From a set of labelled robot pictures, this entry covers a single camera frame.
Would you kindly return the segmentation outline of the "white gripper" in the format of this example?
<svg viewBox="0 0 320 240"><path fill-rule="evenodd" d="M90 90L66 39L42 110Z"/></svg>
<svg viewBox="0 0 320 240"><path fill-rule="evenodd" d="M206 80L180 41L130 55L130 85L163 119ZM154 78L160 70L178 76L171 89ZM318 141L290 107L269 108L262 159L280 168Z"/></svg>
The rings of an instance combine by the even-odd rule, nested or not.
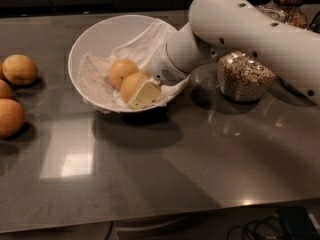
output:
<svg viewBox="0 0 320 240"><path fill-rule="evenodd" d="M167 45L162 44L152 55L150 60L150 74L162 85L174 86L187 78L187 74L179 70L170 60ZM139 110L149 106L161 94L161 87L151 80L143 80L138 84L128 106Z"/></svg>

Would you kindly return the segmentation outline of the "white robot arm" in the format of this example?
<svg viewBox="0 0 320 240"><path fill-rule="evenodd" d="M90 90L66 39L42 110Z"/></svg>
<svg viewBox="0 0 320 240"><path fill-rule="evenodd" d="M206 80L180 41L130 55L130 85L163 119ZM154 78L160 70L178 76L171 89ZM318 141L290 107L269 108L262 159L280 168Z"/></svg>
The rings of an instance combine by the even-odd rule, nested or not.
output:
<svg viewBox="0 0 320 240"><path fill-rule="evenodd" d="M137 85L129 105L143 108L199 66L232 50L257 58L311 101L320 103L320 35L280 23L246 0L193 0L188 23L155 51L149 80Z"/></svg>

